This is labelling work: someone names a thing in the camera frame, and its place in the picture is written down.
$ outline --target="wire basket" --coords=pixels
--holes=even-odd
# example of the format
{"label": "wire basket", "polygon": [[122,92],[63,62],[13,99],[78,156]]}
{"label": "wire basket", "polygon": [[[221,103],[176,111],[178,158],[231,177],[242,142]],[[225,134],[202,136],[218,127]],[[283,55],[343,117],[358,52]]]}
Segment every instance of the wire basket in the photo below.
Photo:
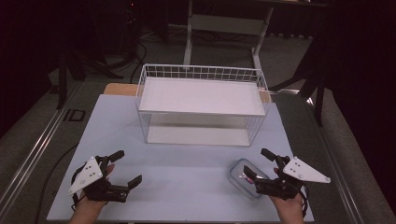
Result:
{"label": "wire basket", "polygon": [[249,146],[271,103],[262,70],[217,66],[145,64],[136,96],[146,142],[161,144]]}

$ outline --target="gray floor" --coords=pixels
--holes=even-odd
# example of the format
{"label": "gray floor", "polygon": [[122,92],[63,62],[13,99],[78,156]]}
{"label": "gray floor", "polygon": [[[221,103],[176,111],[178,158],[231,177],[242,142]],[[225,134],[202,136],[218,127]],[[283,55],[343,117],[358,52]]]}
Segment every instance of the gray floor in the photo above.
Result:
{"label": "gray floor", "polygon": [[[174,32],[168,44],[158,41],[155,35],[148,35],[142,39],[142,44],[147,47],[145,63],[183,63],[185,36],[183,30]],[[262,70],[265,74],[268,86],[273,86],[291,77],[299,61],[303,57],[310,39],[268,36],[262,46],[260,53]],[[242,41],[226,41],[218,43],[205,42],[201,38],[194,38],[192,48],[192,64],[218,65],[234,67],[252,67],[249,48],[255,45],[254,37],[247,37]],[[72,96],[67,109],[86,110],[87,116],[82,122],[63,121],[49,141],[45,151],[30,178],[27,179],[21,193],[8,212],[5,223],[33,223],[39,201],[39,195],[43,189],[44,181],[50,168],[61,157],[61,155],[76,144],[81,137],[85,125],[88,122],[97,96],[103,92],[107,83],[129,82],[129,76],[136,63],[124,69],[116,69],[115,72],[125,78],[109,79],[102,75],[91,73],[85,82],[77,83],[75,94]],[[139,72],[136,73],[134,82],[137,81]],[[303,82],[289,86],[290,89],[298,90]],[[295,100],[277,98],[284,104],[293,104]],[[12,176],[17,172],[21,162],[26,158],[35,145],[35,142],[46,129],[52,116],[56,113],[57,96],[46,94],[35,106],[0,140],[0,172],[3,181],[0,183],[0,192],[4,192]],[[314,166],[328,169],[327,161],[321,160],[321,152],[310,153],[305,149],[315,147],[315,142],[306,141],[307,136],[318,133],[305,132],[310,130],[305,127],[302,120],[307,119],[300,116],[298,111],[304,110],[298,105],[295,111],[285,111],[290,116],[283,117],[285,125],[300,123],[300,130],[288,133],[290,145],[293,150],[305,153]],[[361,220],[355,223],[396,223],[396,218],[389,209],[383,195],[375,183],[367,164],[361,155],[360,149],[353,134],[336,106],[332,93],[326,91],[323,107],[324,128],[318,128],[320,133],[327,136],[328,145],[338,160],[340,171],[346,178],[345,181],[352,192],[354,203],[358,206]],[[49,223],[45,220],[55,197],[64,172],[70,162],[73,153],[67,154],[55,169],[49,184],[45,189],[45,198],[42,205],[39,223]],[[316,218],[315,223],[351,223],[348,213],[343,209],[335,185],[323,186],[310,184],[312,201],[311,207]]]}

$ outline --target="dark background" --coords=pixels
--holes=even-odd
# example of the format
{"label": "dark background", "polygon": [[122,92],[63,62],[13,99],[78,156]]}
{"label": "dark background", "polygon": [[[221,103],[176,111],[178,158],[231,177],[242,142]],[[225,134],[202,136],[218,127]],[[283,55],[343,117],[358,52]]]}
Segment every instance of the dark background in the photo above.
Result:
{"label": "dark background", "polygon": [[[109,7],[95,1],[1,0],[0,136],[51,88],[48,73],[58,67],[66,49],[98,60],[107,52],[133,50],[134,43],[124,46],[121,38],[131,19],[122,8],[131,2],[112,2]],[[134,2],[139,7],[134,22],[147,25],[164,40],[166,24],[186,23],[188,1]],[[205,12],[211,4],[198,4],[197,9]],[[233,10],[225,6],[217,13],[238,13]],[[335,1],[324,20],[323,11],[281,7],[274,11],[268,30],[285,38],[315,37],[297,74],[312,68],[328,74],[325,86],[333,92],[394,212],[395,11],[390,0]],[[257,8],[251,12],[247,17],[261,15]]]}

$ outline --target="human hand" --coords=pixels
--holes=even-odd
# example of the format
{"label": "human hand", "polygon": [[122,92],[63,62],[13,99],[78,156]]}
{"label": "human hand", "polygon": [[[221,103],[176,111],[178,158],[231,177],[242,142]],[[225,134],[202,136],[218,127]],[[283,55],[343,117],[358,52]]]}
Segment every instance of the human hand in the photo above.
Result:
{"label": "human hand", "polygon": [[[107,166],[107,176],[114,170],[115,164]],[[102,208],[107,202],[97,202],[91,201],[85,197],[84,190],[81,192],[79,198],[81,199],[76,207],[76,211],[70,219],[70,224],[88,224],[94,223],[94,221],[99,217]]]}
{"label": "human hand", "polygon": [[303,218],[303,197],[297,194],[293,199],[283,200],[278,197],[269,196],[276,207],[282,224],[304,223]]}

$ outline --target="clear plastic lid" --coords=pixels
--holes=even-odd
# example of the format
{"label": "clear plastic lid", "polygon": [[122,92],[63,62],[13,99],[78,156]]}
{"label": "clear plastic lid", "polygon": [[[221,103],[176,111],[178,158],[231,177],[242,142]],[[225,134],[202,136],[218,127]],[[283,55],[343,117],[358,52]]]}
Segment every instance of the clear plastic lid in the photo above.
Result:
{"label": "clear plastic lid", "polygon": [[268,175],[253,165],[253,163],[243,158],[233,164],[228,179],[237,189],[241,190],[244,195],[249,197],[249,199],[260,198],[262,195],[256,192],[256,186],[254,185],[253,180],[244,174],[245,165],[256,173],[258,178],[269,178]]}

